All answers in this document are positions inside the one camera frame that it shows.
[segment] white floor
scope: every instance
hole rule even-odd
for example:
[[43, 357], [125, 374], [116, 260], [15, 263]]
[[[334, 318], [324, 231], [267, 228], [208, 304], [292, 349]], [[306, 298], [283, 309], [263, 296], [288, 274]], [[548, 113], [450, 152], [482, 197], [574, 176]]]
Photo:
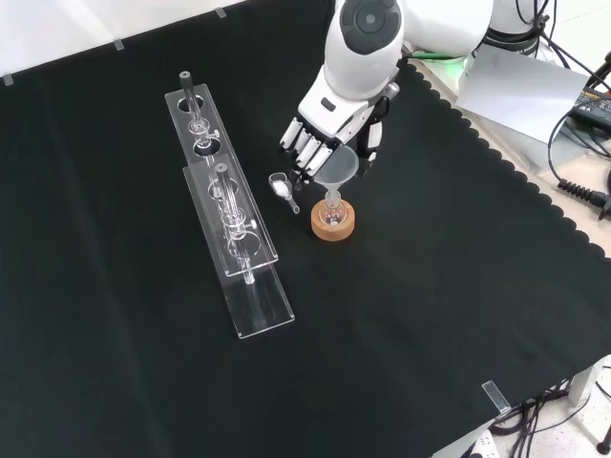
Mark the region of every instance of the white floor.
[[[599, 378], [600, 385], [611, 393], [611, 369], [605, 369]], [[539, 415], [537, 429], [562, 422], [575, 410], [568, 401], [561, 399], [547, 404]], [[600, 458], [596, 445], [611, 427], [611, 400], [595, 387], [590, 402], [575, 417], [560, 427], [535, 435], [531, 458]], [[517, 435], [495, 436], [499, 458], [509, 458]]]

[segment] black tablecloth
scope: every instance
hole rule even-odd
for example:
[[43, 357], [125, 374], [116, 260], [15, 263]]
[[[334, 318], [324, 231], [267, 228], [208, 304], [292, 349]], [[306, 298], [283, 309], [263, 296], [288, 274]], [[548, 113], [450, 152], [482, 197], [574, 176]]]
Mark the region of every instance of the black tablecloth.
[[[0, 88], [0, 456], [426, 457], [611, 353], [611, 266], [413, 68], [342, 243], [268, 189], [325, 8], [250, 2]], [[239, 341], [164, 94], [209, 85], [296, 321]]]

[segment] test tube rack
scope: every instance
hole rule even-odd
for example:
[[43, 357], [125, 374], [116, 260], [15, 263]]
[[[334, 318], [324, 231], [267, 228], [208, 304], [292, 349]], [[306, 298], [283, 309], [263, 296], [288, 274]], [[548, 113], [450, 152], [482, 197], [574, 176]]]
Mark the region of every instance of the test tube rack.
[[181, 73], [180, 79], [183, 90], [167, 94], [165, 100], [224, 299], [238, 337], [245, 339], [290, 323], [295, 316], [273, 265], [278, 254], [212, 95], [205, 84], [193, 86], [189, 73]]

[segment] acrylic base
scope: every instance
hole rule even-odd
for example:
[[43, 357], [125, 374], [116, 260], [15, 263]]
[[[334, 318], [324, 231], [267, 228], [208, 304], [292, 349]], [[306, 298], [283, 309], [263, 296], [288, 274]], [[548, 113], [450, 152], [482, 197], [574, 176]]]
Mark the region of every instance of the acrylic base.
[[[195, 171], [190, 169], [190, 167], [183, 169], [184, 176], [198, 211], [208, 247], [211, 251], [217, 250], [219, 245], [216, 240], [225, 240], [225, 233], [221, 230], [214, 232], [211, 230], [203, 210], [202, 200], [205, 199], [205, 196], [198, 192], [199, 186], [195, 181], [198, 175], [197, 166], [195, 166]], [[215, 256], [213, 260], [215, 260], [231, 320], [240, 339], [295, 320], [295, 315], [288, 304], [288, 299], [272, 263], [229, 277], [222, 271], [222, 265], [216, 264]]]
[[206, 124], [194, 137], [185, 92], [165, 96], [188, 166], [183, 169], [241, 339], [295, 319], [273, 263], [278, 254], [205, 85], [191, 90]]

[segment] robotic arm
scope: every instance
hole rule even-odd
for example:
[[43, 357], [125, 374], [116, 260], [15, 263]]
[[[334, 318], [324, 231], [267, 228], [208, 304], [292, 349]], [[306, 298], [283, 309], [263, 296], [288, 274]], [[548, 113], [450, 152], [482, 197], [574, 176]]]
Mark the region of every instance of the robotic arm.
[[398, 94], [394, 82], [404, 39], [400, 0], [339, 0], [325, 65], [281, 140], [294, 155], [290, 179], [308, 183], [356, 135], [357, 154], [375, 160], [381, 119]]
[[280, 142], [293, 155], [290, 180], [296, 187], [309, 183], [334, 151], [355, 136], [357, 154], [368, 167], [382, 140], [382, 118], [399, 93], [394, 79], [404, 41], [433, 52], [466, 55], [482, 41], [493, 4], [337, 0], [325, 64]]

